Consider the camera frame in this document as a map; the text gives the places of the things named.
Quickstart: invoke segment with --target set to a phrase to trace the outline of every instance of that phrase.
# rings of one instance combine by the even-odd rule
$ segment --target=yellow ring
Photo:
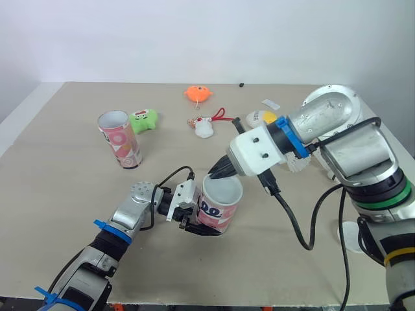
[[[394,258],[396,256],[399,256],[399,255],[405,255],[405,254],[411,254],[411,253],[415,253],[415,248],[401,248],[401,249],[397,249],[397,250],[389,253],[385,257],[385,259],[383,261],[383,264],[386,266],[390,262],[390,260],[392,258]]]

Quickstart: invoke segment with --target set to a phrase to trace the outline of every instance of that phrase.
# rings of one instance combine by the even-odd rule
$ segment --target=green ring
[[[410,182],[407,180],[405,188],[393,198],[390,198],[388,200],[381,201],[381,202],[376,202],[376,203],[356,202],[356,204],[360,207],[363,207],[364,209],[384,209],[388,206],[397,204],[400,201],[404,200],[410,194],[410,191],[411,191]]]

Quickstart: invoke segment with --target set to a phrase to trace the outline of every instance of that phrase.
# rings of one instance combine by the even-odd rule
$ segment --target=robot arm
[[[257,176],[268,193],[278,195],[269,168],[286,162],[288,152],[301,159],[319,148],[360,214],[368,253],[386,268],[392,306],[415,310],[415,187],[379,129],[380,119],[361,120],[361,99],[354,91],[321,87],[298,111],[268,126],[245,132],[236,119],[240,135],[209,173],[211,178]]]
[[[36,288],[45,296],[40,310],[102,310],[111,292],[108,280],[119,261],[145,223],[152,202],[151,183],[136,183],[107,222],[95,220],[101,232],[94,241],[63,268],[49,291]],[[154,208],[163,201],[164,191],[155,188]]]
[[[108,278],[117,271],[121,257],[138,231],[151,228],[143,228],[143,224],[149,214],[153,214],[153,218],[154,211],[165,215],[168,220],[180,222],[179,228],[185,231],[220,235],[214,228],[196,221],[199,193],[193,178],[192,171],[187,181],[177,186],[174,195],[170,189],[152,183],[132,185],[130,194],[107,222],[94,221],[101,232],[66,264],[49,290],[36,288],[45,296],[46,304],[40,310],[103,310],[112,290]]]

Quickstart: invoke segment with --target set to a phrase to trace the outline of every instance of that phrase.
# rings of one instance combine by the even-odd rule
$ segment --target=cup rim
[[[113,126],[105,126],[105,124],[102,124],[102,122],[109,122],[109,121],[103,121],[102,118],[109,117],[110,114],[113,115],[114,113],[118,114],[118,116],[122,113],[123,114],[122,117],[124,117],[123,121],[119,121],[117,123],[117,125],[113,125]],[[127,114],[127,112],[125,112],[123,110],[110,110],[110,111],[106,111],[102,115],[100,115],[99,118],[98,118],[98,126],[99,126],[99,128],[102,128],[102,129],[112,130],[114,128],[119,128],[120,126],[123,126],[123,125],[125,125],[127,123],[128,123],[128,114]]]
[[[214,200],[214,199],[212,199],[212,197],[208,194],[208,193],[206,193],[205,192],[205,180],[206,180],[206,178],[209,178],[210,177],[210,174],[208,174],[208,175],[206,175],[204,178],[203,178],[203,182],[202,182],[202,195],[203,196],[205,196],[205,197],[207,197],[208,199],[209,199],[209,201],[210,202],[212,202],[212,203],[214,203],[214,204],[217,204],[217,205],[220,205],[220,206],[232,206],[232,205],[235,205],[236,203],[238,203],[241,199],[242,199],[242,196],[243,196],[243,194],[244,194],[244,190],[243,190],[243,187],[242,187],[242,183],[241,183],[241,181],[239,180],[239,178],[238,177],[236,177],[236,176],[230,176],[230,177],[228,177],[228,178],[231,178],[231,179],[233,179],[233,180],[235,180],[236,181],[236,184],[238,184],[238,186],[239,186],[239,188],[240,188],[240,190],[241,190],[241,193],[240,193],[240,195],[238,196],[238,198],[237,198],[237,200],[235,200],[234,202],[232,202],[232,203],[221,203],[221,202],[218,202],[217,200]]]

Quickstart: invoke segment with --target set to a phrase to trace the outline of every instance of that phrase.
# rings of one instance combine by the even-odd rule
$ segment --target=red string
[[[221,108],[216,112],[216,114],[211,118],[212,121],[232,121],[233,118],[224,118],[225,108]]]

